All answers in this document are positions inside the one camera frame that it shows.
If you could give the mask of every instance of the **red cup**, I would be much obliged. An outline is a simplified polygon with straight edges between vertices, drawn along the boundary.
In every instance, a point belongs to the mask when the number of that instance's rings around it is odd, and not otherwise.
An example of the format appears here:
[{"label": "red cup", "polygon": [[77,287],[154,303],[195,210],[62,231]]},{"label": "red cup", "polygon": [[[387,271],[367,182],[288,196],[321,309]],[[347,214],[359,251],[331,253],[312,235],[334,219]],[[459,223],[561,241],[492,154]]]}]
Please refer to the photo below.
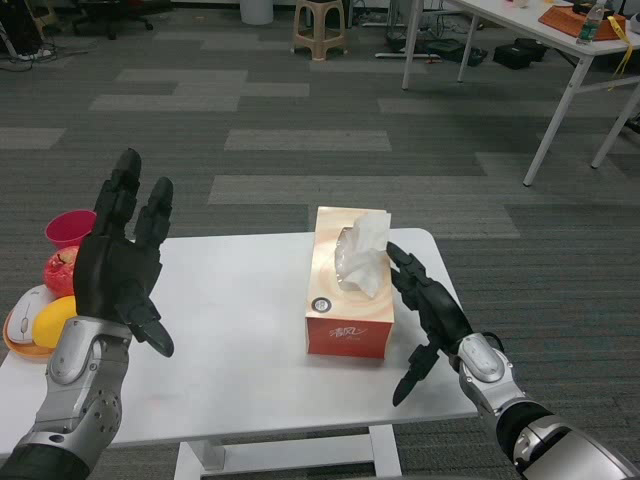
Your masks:
[{"label": "red cup", "polygon": [[80,245],[82,239],[91,233],[94,223],[96,223],[96,212],[73,210],[51,220],[45,228],[44,234],[59,250],[64,247]]}]

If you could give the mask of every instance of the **red apple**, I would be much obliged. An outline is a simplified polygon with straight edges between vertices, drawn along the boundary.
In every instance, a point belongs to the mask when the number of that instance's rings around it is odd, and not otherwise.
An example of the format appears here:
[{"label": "red apple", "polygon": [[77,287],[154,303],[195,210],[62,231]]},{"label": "red apple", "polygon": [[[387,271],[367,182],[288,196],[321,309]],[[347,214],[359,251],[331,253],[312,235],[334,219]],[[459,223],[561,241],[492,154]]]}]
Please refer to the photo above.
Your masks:
[{"label": "red apple", "polygon": [[44,284],[56,297],[73,295],[73,269],[78,246],[58,250],[44,266]]}]

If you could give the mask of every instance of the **tissue box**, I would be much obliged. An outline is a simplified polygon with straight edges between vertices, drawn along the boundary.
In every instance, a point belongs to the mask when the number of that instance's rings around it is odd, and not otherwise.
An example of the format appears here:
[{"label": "tissue box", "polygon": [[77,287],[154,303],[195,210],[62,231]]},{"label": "tissue box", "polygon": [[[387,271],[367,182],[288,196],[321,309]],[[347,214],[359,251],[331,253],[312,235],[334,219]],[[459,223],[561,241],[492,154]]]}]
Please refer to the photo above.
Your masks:
[{"label": "tissue box", "polygon": [[307,294],[307,352],[384,358],[393,326],[391,271],[374,298],[338,285],[335,249],[343,228],[381,210],[318,208],[311,278]]}]

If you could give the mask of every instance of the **trash can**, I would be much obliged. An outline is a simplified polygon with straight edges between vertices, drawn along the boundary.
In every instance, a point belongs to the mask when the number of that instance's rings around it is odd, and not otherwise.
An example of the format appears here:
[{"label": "trash can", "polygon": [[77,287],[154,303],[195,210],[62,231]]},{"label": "trash can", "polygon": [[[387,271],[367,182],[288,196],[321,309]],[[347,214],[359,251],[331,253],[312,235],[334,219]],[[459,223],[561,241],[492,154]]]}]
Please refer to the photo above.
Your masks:
[{"label": "trash can", "polygon": [[240,17],[249,25],[273,22],[273,0],[240,0]]}]

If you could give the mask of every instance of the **gray carpet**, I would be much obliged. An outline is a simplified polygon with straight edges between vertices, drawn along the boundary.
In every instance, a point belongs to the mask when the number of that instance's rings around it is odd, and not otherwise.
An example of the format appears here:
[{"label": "gray carpet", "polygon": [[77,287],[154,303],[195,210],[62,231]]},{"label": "gray carpet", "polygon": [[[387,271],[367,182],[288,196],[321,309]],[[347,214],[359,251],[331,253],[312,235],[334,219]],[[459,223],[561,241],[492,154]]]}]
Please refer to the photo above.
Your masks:
[{"label": "gray carpet", "polygon": [[[0,72],[0,311],[40,283],[47,221],[91,207],[131,146],[143,197],[159,175],[176,184],[173,236],[306,231],[318,205],[384,207],[393,226],[431,231],[473,325],[503,338],[523,387],[640,462],[640,137],[625,132],[600,170],[588,165],[629,90],[579,97],[527,189],[571,75],[557,54],[520,71],[487,60],[462,85],[457,65],[416,61],[402,92],[402,62],[373,58],[380,30],[354,29],[348,56],[311,63],[288,50],[291,19],[256,28],[237,11],[179,10],[113,42],[61,37],[96,49]],[[489,50],[511,39],[477,35]],[[395,432],[406,474],[517,478],[475,419]],[[110,450],[92,478],[172,479],[176,455]]]}]

